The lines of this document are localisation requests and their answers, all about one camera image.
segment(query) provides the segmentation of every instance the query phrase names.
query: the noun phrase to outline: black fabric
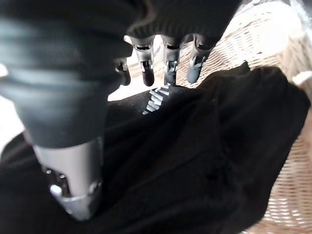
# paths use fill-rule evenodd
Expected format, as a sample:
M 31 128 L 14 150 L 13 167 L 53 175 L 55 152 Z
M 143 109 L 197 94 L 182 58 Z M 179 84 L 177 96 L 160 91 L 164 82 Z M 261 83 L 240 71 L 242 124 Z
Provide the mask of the black fabric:
M 110 104 L 103 202 L 88 222 L 53 200 L 17 136 L 0 162 L 0 233 L 234 234 L 259 221 L 304 125 L 305 93 L 247 63 L 170 93 L 147 115 L 148 92 Z

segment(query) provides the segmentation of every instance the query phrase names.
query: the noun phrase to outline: silver metal part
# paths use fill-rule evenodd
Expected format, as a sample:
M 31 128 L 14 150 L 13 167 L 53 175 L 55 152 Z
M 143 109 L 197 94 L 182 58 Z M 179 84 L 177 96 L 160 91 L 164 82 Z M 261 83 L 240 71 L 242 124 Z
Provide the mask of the silver metal part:
M 62 149 L 34 146 L 34 150 L 47 176 L 53 177 L 54 198 L 76 220 L 90 219 L 101 198 L 102 141 Z

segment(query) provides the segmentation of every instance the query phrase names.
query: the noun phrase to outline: black rubber fingertip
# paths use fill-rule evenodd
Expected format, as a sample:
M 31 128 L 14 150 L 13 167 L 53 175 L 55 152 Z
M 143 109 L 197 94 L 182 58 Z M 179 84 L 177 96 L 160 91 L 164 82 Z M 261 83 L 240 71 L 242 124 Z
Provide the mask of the black rubber fingertip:
M 176 84 L 176 74 L 165 74 L 165 84 L 172 84 L 175 85 Z
M 131 82 L 131 76 L 130 76 L 129 70 L 123 71 L 121 73 L 121 75 L 122 75 L 122 83 L 121 84 L 124 86 L 128 86 Z
M 186 75 L 187 81 L 191 84 L 194 84 L 199 78 L 200 71 L 201 70 L 189 68 Z
M 154 84 L 154 71 L 153 70 L 146 70 L 142 72 L 143 82 L 146 86 L 152 86 Z

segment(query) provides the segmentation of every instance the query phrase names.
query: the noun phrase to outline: wicker basket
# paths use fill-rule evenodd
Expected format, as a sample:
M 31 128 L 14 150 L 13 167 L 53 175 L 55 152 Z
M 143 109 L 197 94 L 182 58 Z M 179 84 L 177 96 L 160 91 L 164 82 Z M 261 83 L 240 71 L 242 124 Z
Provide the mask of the wicker basket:
M 186 73 L 190 45 L 181 51 L 177 84 L 195 88 L 210 73 L 231 69 L 247 61 L 250 68 L 278 66 L 289 81 L 312 70 L 312 49 L 296 12 L 281 2 L 268 2 L 237 14 L 210 54 L 199 82 L 189 84 Z M 156 84 L 163 83 L 162 54 L 155 57 Z M 138 66 L 130 73 L 140 74 Z M 299 136 L 272 189 L 264 218 L 244 234 L 312 233 L 312 153 Z

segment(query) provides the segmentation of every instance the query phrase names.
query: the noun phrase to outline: robotic hand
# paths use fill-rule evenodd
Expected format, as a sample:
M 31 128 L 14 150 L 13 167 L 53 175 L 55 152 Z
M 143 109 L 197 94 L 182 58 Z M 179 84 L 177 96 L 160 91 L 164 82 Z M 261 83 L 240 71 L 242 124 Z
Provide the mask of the robotic hand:
M 107 97 L 131 79 L 124 35 L 148 86 L 154 36 L 162 35 L 171 84 L 180 48 L 194 37 L 187 73 L 194 83 L 240 2 L 0 1 L 0 62 L 8 68 L 0 93 L 14 102 L 51 194 L 73 218 L 90 219 L 100 203 Z

